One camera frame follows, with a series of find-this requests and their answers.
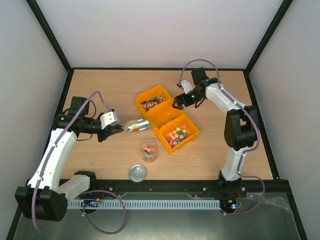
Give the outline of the metal candy scoop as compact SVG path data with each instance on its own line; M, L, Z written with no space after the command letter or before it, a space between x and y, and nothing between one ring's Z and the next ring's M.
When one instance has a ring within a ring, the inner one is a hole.
M136 134L149 130L151 128L151 124L148 120L141 118L127 121L123 128L127 134Z

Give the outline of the yellow bin with star candies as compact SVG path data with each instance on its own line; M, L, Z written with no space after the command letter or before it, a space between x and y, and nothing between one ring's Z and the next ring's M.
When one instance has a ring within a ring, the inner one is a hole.
M196 125L186 115L181 115L163 125L156 134L168 153L196 139L200 133Z

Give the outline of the yellow bin with lollipops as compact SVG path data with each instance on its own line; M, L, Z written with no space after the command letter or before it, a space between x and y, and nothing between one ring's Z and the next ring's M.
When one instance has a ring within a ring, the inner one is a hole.
M145 117L152 108L162 105L165 101L172 99L172 96L162 85L157 85L139 94L135 99L134 104Z

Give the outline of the clear glass jar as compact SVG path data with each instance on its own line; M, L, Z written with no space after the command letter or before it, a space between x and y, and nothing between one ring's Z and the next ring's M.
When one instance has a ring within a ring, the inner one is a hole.
M139 151L142 159L147 163L152 163L158 158L158 144L153 139L145 139L141 142Z

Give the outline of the round metal jar lid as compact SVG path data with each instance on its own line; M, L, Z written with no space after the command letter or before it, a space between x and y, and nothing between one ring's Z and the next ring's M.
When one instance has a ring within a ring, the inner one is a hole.
M142 164L135 164L130 167L128 175L132 182L142 182L147 177L147 168Z

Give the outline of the yellow bin with popsicle candies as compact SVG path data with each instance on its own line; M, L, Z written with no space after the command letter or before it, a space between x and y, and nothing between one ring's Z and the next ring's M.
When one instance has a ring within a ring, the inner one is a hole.
M156 135L164 125L185 114L183 110L173 108L173 102L173 99L165 100L149 109L146 113L145 117L150 122L151 128Z

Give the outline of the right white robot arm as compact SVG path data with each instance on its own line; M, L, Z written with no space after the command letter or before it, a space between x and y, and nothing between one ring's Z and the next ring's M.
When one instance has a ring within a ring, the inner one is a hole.
M193 83L179 79L177 86L184 92L176 96L172 107L183 110L199 102L210 100L225 115L224 140L228 146L225 164L219 172L217 191L229 196L242 190L242 167L248 152L260 144L258 113L253 105L235 99L223 86L220 78L207 76L203 67L191 71Z

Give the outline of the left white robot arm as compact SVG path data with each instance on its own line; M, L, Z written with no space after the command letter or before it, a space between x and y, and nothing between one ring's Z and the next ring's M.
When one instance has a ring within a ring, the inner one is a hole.
M60 184L62 170L80 134L96 135L101 143L124 130L113 108L97 117L88 116L89 108L89 99L74 96L70 107L55 117L49 143L36 172L26 186L18 187L15 192L25 218L59 222L69 202L97 188L96 174L85 170L77 171L70 180Z

